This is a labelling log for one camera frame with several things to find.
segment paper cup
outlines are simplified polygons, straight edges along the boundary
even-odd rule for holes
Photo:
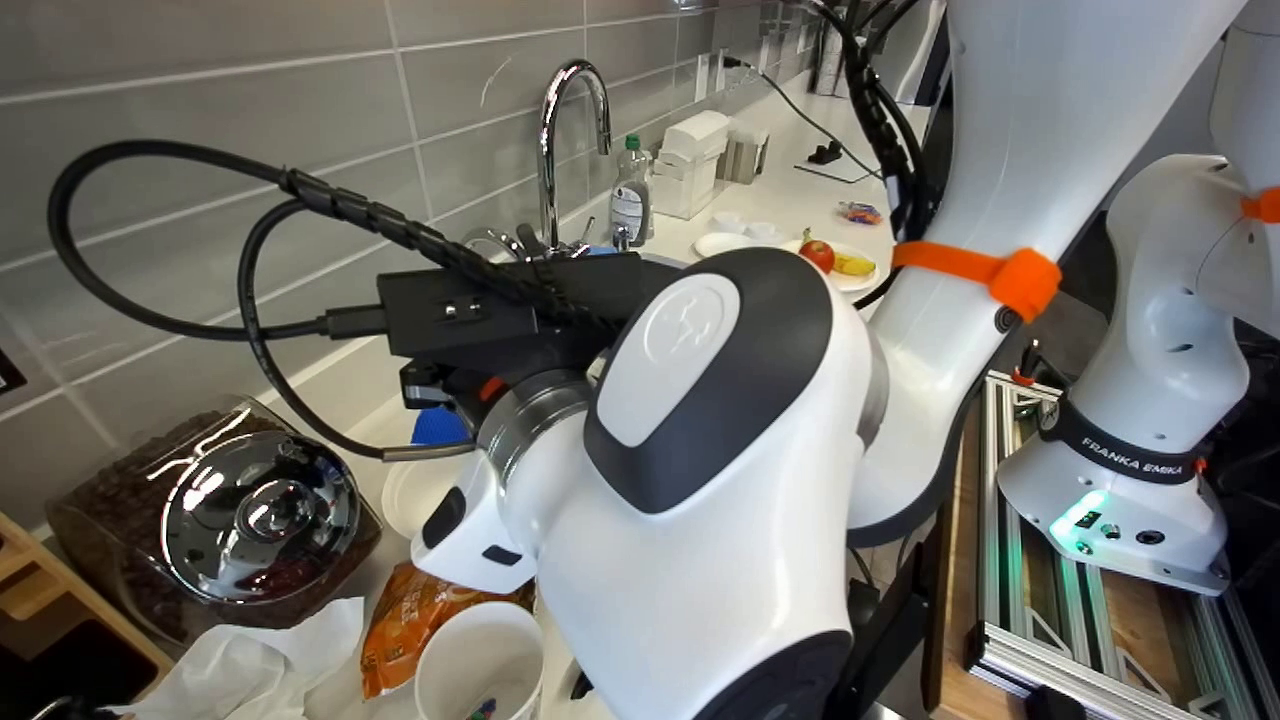
[[[545,676],[539,626],[522,604],[457,612],[415,664],[426,720],[532,720]]]

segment bottle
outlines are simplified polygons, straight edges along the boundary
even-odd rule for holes
[[[648,205],[648,151],[641,138],[623,138],[620,171],[609,198],[609,242],[614,247],[641,247],[652,231],[652,205]]]

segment white mug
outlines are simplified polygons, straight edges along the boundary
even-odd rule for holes
[[[473,604],[415,659],[426,720],[532,720],[545,676],[539,626],[522,604]]]

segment faucet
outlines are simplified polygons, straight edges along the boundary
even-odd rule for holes
[[[553,74],[539,113],[535,113],[535,187],[539,187],[539,238],[559,253],[559,214],[558,214],[558,118],[564,87],[572,81],[583,81],[591,87],[591,109],[595,109],[595,143],[601,157],[614,149],[614,121],[609,121],[609,87],[595,66],[587,59],[567,59]]]

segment backsplash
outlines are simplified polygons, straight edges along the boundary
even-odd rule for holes
[[[169,138],[298,163],[448,238],[535,222],[532,109],[558,66],[587,57],[615,138],[766,96],[750,74],[701,96],[712,48],[799,74],[809,21],[780,0],[13,0],[0,9],[0,348],[30,383],[0,396],[0,509],[46,506],[184,416],[266,394],[239,343],[139,330],[50,253],[52,177],[94,143]],[[583,113],[559,124],[559,205],[609,187]],[[238,247],[277,198],[193,163],[115,163],[79,191],[90,260],[130,298],[238,320]],[[372,299],[415,255],[323,222],[294,222],[266,255],[266,320]],[[277,343],[336,424],[398,396],[385,343]]]

